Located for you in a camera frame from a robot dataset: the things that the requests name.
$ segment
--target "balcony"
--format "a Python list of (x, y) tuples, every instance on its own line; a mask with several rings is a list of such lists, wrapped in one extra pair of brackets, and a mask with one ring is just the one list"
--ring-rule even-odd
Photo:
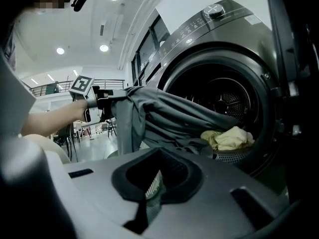
[[(35, 97), (41, 97), (68, 92), (69, 89), (72, 87), (72, 84), (73, 81), (52, 83), (35, 88), (30, 88), (30, 91)], [(99, 86), (100, 89), (119, 90), (124, 88), (124, 80), (96, 79), (94, 81), (94, 86)]]

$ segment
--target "front-loading washing machine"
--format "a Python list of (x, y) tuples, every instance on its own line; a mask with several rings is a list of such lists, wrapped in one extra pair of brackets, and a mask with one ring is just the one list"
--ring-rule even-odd
[(251, 148), (216, 151), (213, 158), (253, 174), (269, 163), (281, 142), (276, 63), (271, 30), (249, 9), (222, 0), (180, 26), (144, 78), (147, 87), (237, 118), (256, 142)]

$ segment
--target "black frame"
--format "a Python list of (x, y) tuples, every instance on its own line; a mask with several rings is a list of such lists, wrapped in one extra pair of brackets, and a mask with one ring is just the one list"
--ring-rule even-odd
[[(139, 48), (137, 49), (134, 59), (131, 61), (131, 65), (132, 65), (132, 77), (133, 77), (133, 86), (139, 86), (141, 85), (141, 81), (139, 81), (139, 77), (142, 75), (144, 69), (147, 67), (149, 61), (154, 57), (155, 53), (158, 52), (159, 48), (160, 48), (160, 40), (158, 40), (155, 30), (154, 30), (154, 26), (158, 23), (158, 21), (161, 19), (160, 15), (154, 20), (154, 22), (152, 23), (152, 25), (149, 27), (146, 35), (144, 36), (141, 44), (139, 45)], [(146, 39), (148, 38), (148, 36), (151, 35), (152, 40), (153, 40), (153, 44), (155, 47), (155, 51), (149, 56), (149, 60), (148, 62), (145, 63), (144, 67), (141, 68), (141, 58), (140, 58), (140, 49), (143, 46), (143, 44), (145, 43)], [(135, 60), (137, 59), (137, 68), (135, 68)]]

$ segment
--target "forearm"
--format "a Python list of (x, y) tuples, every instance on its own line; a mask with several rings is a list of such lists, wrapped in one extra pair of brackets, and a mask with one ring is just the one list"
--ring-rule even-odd
[(27, 121), (23, 125), (21, 134), (40, 134), (48, 136), (65, 126), (80, 120), (86, 108), (84, 100), (72, 102), (60, 109), (43, 113), (29, 114)]

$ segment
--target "shiny floor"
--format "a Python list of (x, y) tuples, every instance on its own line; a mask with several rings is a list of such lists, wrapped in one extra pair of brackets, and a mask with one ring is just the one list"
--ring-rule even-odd
[[(111, 153), (118, 149), (117, 138), (113, 134), (108, 137), (107, 133), (92, 135), (92, 138), (86, 136), (80, 139), (80, 143), (77, 139), (74, 139), (74, 145), (76, 149), (76, 155), (78, 162), (106, 159)], [(67, 147), (62, 146), (62, 149), (66, 153)], [(77, 162), (74, 148), (72, 146), (72, 163)]]

